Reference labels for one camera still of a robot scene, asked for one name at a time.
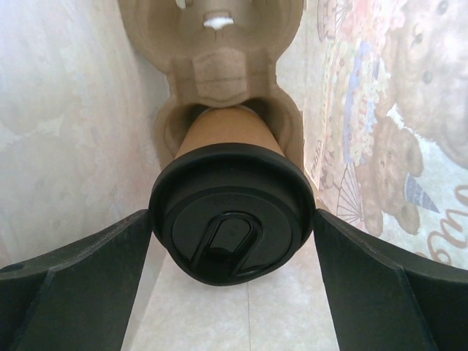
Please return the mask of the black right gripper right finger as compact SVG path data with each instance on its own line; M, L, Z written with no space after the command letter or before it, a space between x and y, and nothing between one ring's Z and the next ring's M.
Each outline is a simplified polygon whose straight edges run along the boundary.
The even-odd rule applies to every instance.
M340 350L466 350L467 271L318 209L314 241Z

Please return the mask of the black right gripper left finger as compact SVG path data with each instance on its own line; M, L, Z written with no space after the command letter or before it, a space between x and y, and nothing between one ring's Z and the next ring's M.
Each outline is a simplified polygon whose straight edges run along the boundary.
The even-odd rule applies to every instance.
M1 269L2 350L120 350L142 274L148 212Z

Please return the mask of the black plastic cup lid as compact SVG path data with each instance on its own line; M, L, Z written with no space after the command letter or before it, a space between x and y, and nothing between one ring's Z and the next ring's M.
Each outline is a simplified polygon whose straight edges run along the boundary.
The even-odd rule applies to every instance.
M148 210L154 235L182 271L230 286L289 261L312 233L315 202L306 176L284 156L220 143L172 161Z

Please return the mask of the printed kraft paper bag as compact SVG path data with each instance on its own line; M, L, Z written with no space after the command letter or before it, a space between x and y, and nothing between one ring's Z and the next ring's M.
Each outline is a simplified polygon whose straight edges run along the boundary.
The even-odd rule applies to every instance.
M403 249L467 267L467 171L409 120L413 82L384 47L417 11L410 1L338 1L325 39L308 1L279 59L279 85L303 115L306 171L330 212ZM165 76L135 53L116 1L1 3L1 265L95 233L148 204L160 171L150 125L169 96ZM384 212L358 168L390 148L387 131L414 136L423 172L405 197L414 234ZM317 251L237 287L182 273L152 240L125 350L337 350Z

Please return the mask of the single brown paper cup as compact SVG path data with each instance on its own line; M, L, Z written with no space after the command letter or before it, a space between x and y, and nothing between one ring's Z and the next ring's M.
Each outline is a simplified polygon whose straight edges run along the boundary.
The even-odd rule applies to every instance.
M244 143L284 154L259 115L245 107L229 107L208 110L198 116L188 129L175 158L220 143Z

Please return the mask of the single brown pulp cup carrier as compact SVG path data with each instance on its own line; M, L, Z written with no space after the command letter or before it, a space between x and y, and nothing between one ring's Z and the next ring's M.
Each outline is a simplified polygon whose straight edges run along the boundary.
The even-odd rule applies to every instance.
M154 122L159 163L169 165L205 108L243 105L268 125L283 154L304 166L301 113L276 64L301 23L301 1L121 1L130 42L167 77Z

